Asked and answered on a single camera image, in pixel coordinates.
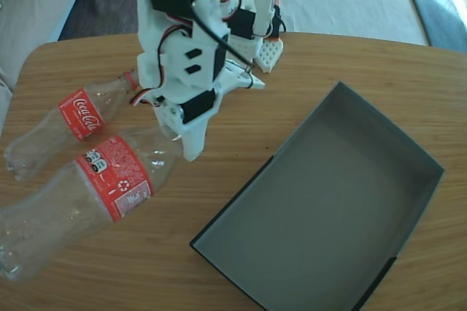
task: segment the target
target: coca-cola bottle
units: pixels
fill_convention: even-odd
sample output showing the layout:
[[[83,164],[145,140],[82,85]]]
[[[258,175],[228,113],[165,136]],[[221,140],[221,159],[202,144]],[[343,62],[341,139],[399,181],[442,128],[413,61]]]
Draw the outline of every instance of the coca-cola bottle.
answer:
[[[28,133],[4,152],[7,168],[18,181],[31,180],[62,150],[100,129],[117,112],[126,95],[138,87],[138,74],[86,85],[65,98]]]
[[[33,277],[66,246],[120,220],[159,192],[181,154],[158,126],[127,130],[0,209],[0,277]]]

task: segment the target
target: wooden table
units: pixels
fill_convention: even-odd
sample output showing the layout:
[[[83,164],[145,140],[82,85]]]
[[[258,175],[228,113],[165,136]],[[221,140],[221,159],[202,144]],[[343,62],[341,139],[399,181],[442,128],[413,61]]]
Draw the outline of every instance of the wooden table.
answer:
[[[26,285],[0,283],[0,310],[259,310],[189,241],[341,80],[447,170],[426,214],[365,310],[467,309],[467,55],[348,37],[286,34],[264,91],[234,91],[209,125],[206,150],[125,220],[84,239]],[[65,95],[136,65],[136,36],[45,45],[26,62],[1,149]],[[0,170],[0,205],[45,183],[84,149],[117,131],[154,124],[125,106],[102,134],[64,153],[30,184]]]

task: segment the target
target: bottle cap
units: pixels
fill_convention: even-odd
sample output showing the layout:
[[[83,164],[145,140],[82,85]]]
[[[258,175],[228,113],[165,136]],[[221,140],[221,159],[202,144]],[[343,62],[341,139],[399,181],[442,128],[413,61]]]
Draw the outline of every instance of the bottle cap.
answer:
[[[134,69],[130,72],[124,72],[123,76],[130,82],[133,91],[138,89],[138,73]]]

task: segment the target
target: red label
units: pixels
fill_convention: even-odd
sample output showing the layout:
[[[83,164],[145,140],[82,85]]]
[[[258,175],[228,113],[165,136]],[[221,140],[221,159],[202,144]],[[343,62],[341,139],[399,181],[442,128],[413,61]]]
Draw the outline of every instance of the red label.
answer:
[[[84,88],[62,101],[58,108],[79,141],[105,124]]]
[[[112,137],[76,162],[112,216],[118,221],[153,195],[146,170],[130,146]]]

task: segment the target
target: gray box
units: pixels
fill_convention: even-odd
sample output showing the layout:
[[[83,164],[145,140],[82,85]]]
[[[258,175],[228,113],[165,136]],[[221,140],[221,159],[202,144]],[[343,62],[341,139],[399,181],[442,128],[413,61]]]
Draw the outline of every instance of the gray box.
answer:
[[[339,83],[191,246],[266,310],[358,310],[443,171]]]

